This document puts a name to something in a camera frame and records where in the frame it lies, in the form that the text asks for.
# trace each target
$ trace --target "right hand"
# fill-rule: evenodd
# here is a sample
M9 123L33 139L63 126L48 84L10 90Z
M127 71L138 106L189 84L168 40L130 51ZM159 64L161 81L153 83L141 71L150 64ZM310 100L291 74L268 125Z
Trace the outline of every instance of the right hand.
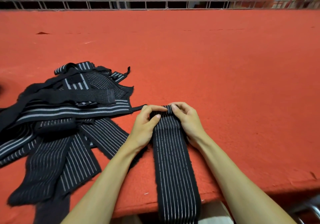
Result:
M181 121L191 145L199 149L198 143L208 135L202 127L197 111L184 102L174 102L169 105L174 115Z

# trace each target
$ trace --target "red table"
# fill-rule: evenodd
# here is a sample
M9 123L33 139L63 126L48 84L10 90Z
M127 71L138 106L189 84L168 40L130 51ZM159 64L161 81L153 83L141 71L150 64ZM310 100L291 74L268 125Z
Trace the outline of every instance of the red table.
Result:
M319 21L319 11L303 10L0 12L0 107L69 62L118 72L131 66L122 84L135 86L133 106L186 101L268 194L314 190L320 188ZM130 132L136 115L115 122ZM103 169L109 160L93 151ZM189 153L201 199L221 198L202 156L191 147ZM25 160L0 169L1 224L33 221L33 206L6 205ZM92 184L72 195L72 208ZM128 173L114 216L155 210L149 150Z

